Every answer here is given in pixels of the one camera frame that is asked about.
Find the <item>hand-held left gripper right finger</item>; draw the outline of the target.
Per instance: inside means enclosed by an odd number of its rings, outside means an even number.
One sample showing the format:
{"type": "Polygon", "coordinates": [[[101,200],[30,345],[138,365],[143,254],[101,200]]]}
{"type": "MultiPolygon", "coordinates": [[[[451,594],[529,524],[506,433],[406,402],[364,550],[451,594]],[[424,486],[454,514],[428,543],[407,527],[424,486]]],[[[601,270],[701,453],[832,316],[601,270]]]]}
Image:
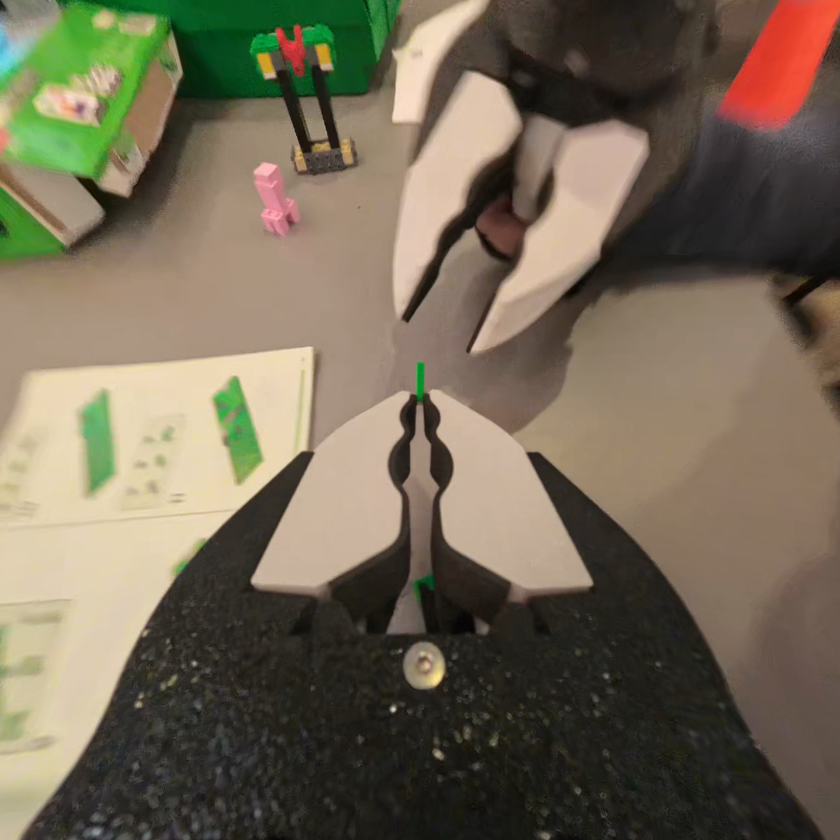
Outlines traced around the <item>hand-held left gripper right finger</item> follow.
{"type": "Polygon", "coordinates": [[[430,550],[436,591],[454,606],[528,604],[593,579],[526,450],[442,391],[424,398],[437,485],[430,550]]]}

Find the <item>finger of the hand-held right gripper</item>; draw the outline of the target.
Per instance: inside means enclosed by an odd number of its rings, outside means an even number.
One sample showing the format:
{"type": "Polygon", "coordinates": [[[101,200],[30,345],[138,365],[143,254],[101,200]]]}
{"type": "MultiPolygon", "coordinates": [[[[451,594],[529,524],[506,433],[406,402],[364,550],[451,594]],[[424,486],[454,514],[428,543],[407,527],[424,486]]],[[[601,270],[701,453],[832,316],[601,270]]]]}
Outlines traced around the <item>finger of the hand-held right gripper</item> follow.
{"type": "Polygon", "coordinates": [[[504,84],[467,71],[406,170],[392,260],[396,316],[412,320],[448,252],[511,171],[522,116],[504,84]]]}
{"type": "Polygon", "coordinates": [[[618,120],[563,133],[549,200],[528,227],[470,353],[493,350],[525,332],[599,261],[648,153],[648,134],[618,120]]]}

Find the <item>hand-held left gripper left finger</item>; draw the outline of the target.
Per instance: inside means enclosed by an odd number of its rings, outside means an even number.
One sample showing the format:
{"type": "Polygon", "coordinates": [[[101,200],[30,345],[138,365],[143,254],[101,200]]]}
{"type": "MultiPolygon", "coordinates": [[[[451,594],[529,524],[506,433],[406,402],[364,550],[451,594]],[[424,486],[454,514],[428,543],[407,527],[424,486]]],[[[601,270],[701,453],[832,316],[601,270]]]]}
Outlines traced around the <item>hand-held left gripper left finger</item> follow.
{"type": "Polygon", "coordinates": [[[250,579],[255,589],[336,599],[398,544],[406,478],[392,456],[410,445],[414,406],[413,394],[397,392],[321,441],[250,579]]]}

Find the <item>person's right forearm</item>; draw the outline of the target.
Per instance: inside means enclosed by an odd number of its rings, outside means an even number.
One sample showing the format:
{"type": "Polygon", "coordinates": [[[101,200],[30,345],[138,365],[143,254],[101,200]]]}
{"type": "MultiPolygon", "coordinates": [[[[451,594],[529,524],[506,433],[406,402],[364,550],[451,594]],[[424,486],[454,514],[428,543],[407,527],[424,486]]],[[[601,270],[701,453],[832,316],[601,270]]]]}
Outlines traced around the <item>person's right forearm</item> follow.
{"type": "Polygon", "coordinates": [[[838,105],[800,113],[777,131],[709,118],[685,170],[612,257],[838,278],[838,105]]]}

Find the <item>small pink brick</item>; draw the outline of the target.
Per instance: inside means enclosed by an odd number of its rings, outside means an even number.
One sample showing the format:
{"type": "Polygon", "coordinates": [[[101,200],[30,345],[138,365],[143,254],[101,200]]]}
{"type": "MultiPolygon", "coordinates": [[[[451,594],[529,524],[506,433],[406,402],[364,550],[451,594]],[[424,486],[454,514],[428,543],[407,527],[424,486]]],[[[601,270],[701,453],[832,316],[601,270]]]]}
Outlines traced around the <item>small pink brick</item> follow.
{"type": "Polygon", "coordinates": [[[301,221],[297,202],[286,193],[277,164],[263,162],[254,169],[255,189],[263,203],[261,219],[267,232],[286,237],[301,221]]]}

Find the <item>orange traffic cone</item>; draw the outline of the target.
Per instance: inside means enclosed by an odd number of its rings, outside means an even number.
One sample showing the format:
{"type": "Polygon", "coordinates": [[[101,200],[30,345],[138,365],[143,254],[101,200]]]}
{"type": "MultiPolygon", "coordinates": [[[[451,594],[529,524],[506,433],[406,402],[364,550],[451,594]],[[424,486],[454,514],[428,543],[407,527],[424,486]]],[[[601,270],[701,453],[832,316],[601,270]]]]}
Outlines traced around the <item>orange traffic cone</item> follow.
{"type": "Polygon", "coordinates": [[[777,2],[717,117],[750,131],[784,129],[811,93],[838,18],[838,1],[777,2]]]}

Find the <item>building instruction booklet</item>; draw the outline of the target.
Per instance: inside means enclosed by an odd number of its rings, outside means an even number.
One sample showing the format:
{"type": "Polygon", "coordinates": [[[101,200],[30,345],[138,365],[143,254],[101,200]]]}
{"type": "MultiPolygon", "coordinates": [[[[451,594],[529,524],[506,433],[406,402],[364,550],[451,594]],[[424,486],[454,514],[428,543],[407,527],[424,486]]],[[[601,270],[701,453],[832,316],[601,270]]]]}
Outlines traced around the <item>building instruction booklet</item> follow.
{"type": "Polygon", "coordinates": [[[2,791],[47,795],[215,531],[308,446],[312,347],[26,374],[2,433],[2,791]]]}

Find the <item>green plastic bin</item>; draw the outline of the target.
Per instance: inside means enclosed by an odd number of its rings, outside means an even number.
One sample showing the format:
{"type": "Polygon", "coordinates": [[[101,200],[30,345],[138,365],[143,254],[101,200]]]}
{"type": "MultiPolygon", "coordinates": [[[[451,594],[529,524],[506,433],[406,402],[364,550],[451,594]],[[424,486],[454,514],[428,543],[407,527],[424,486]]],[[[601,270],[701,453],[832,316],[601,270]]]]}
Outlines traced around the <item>green plastic bin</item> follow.
{"type": "Polygon", "coordinates": [[[401,1],[94,1],[120,12],[167,18],[183,68],[181,98],[276,98],[249,53],[253,37],[294,25],[328,26],[334,38],[332,96],[364,95],[401,12],[401,1]]]}

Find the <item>green brick set box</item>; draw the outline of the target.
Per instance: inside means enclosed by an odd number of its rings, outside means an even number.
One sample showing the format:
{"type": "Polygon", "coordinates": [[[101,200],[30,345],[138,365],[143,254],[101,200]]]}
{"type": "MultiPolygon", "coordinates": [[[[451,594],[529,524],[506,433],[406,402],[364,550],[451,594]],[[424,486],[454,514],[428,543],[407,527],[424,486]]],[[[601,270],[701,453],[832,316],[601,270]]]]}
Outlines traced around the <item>green brick set box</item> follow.
{"type": "Polygon", "coordinates": [[[1,257],[52,256],[129,198],[182,81],[169,19],[93,2],[2,2],[1,257]]]}

